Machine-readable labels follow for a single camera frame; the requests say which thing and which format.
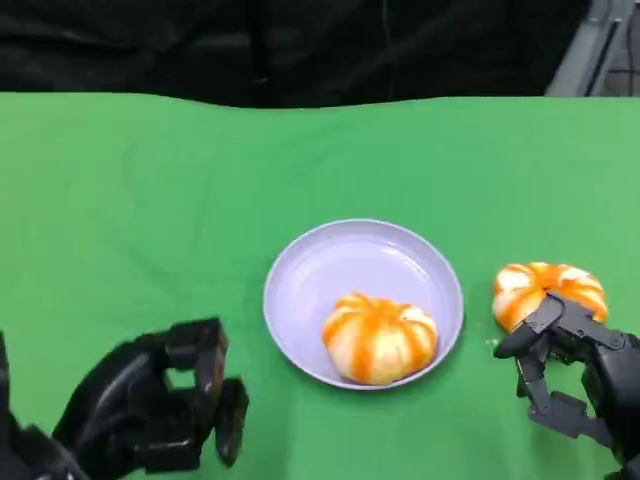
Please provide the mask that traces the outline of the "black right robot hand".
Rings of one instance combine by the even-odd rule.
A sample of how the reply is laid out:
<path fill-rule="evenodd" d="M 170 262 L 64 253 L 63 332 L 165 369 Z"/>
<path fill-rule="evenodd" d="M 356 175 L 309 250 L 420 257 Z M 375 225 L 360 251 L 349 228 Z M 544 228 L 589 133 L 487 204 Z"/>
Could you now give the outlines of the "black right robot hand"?
<path fill-rule="evenodd" d="M 557 293 L 495 348 L 499 359 L 513 358 L 516 395 L 530 401 L 529 418 L 570 438 L 581 435 L 608 448 L 621 469 L 619 479 L 639 477 L 639 338 L 595 320 L 595 313 Z M 588 404 L 549 391 L 546 362 L 555 358 L 584 365 L 581 382 Z M 587 415 L 590 405 L 595 415 Z"/>

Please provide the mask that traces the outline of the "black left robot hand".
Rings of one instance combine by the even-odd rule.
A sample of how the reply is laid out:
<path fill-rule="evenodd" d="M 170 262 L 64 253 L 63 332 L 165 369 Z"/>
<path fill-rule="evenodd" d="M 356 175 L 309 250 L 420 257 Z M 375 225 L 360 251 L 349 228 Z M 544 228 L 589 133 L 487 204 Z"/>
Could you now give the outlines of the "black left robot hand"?
<path fill-rule="evenodd" d="M 249 396 L 240 378 L 224 373 L 227 350 L 216 317 L 119 344 L 76 387 L 55 440 L 92 479 L 196 470 L 210 437 L 233 466 Z"/>

